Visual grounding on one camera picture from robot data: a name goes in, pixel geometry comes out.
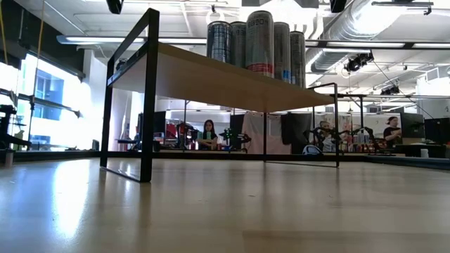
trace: woman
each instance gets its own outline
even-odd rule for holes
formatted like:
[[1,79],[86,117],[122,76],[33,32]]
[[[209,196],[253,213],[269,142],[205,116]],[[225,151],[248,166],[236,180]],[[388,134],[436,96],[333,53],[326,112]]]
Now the woman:
[[386,127],[383,136],[386,140],[387,148],[393,148],[395,144],[401,143],[401,129],[399,125],[399,118],[392,116],[387,120],[389,127]]
[[201,139],[198,139],[198,143],[200,150],[215,150],[217,148],[217,135],[212,120],[205,121],[203,125],[203,136]]

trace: spotlight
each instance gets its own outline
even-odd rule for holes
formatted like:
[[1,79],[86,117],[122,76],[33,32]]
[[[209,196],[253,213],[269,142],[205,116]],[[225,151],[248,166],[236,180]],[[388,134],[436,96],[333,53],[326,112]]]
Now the spotlight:
[[400,93],[400,88],[398,86],[390,86],[381,90],[381,95],[395,95]]
[[349,62],[344,66],[344,69],[348,72],[356,72],[372,60],[374,60],[372,52],[360,53],[355,58],[349,58]]
[[108,4],[111,13],[120,14],[124,0],[106,0],[106,3]]

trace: silver can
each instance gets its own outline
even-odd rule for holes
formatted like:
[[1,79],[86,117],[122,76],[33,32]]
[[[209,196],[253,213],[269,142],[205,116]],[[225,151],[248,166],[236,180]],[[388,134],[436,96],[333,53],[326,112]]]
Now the silver can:
[[274,23],[275,79],[290,83],[290,35],[285,22]]
[[245,67],[274,77],[274,19],[267,11],[255,11],[247,19]]
[[306,72],[304,63],[304,35],[302,32],[290,33],[290,71],[291,84],[306,88]]
[[231,64],[245,68],[245,22],[231,23]]
[[224,63],[231,63],[231,25],[214,21],[208,25],[206,56]]

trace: man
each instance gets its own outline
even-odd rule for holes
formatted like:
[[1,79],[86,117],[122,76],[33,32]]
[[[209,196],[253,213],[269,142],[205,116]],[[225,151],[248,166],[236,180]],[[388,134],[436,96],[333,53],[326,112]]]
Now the man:
[[386,127],[383,136],[386,140],[387,148],[393,148],[395,144],[401,143],[401,129],[399,125],[399,118],[392,116],[387,120],[389,127]]

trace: fluorescent light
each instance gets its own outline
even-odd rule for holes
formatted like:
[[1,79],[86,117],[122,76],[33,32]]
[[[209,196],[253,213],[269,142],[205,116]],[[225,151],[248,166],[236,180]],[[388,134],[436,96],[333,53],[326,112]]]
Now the fluorescent light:
[[324,48],[324,52],[330,53],[370,53],[370,49],[352,49],[352,48]]
[[[105,0],[84,0],[86,2],[104,2]],[[199,4],[199,5],[227,5],[228,2],[226,1],[165,1],[165,0],[124,0],[124,3],[129,3],[129,4],[180,4],[180,3],[184,3],[184,4],[188,4],[188,5],[195,5],[195,4]]]
[[[64,36],[59,35],[56,37],[61,44],[72,45],[95,45],[106,43],[122,43],[124,37],[83,37],[83,36]],[[147,38],[136,38],[134,44],[143,44]],[[206,45],[206,38],[189,38],[189,37],[162,37],[158,39],[159,42],[171,44],[171,45]]]
[[331,47],[360,47],[360,48],[402,48],[405,43],[397,42],[363,42],[363,41],[332,41],[327,46]]
[[[122,37],[69,37],[69,36],[67,36],[66,39],[72,42],[93,43],[93,44],[122,43],[125,40],[125,38]],[[136,38],[133,41],[133,43],[137,44],[142,44],[143,42],[145,42],[144,38]]]
[[203,38],[159,38],[158,40],[166,44],[206,45],[206,39]]
[[450,48],[450,43],[416,43],[413,48]]
[[305,41],[304,42],[304,46],[308,47],[308,46],[317,46],[319,44],[318,41]]

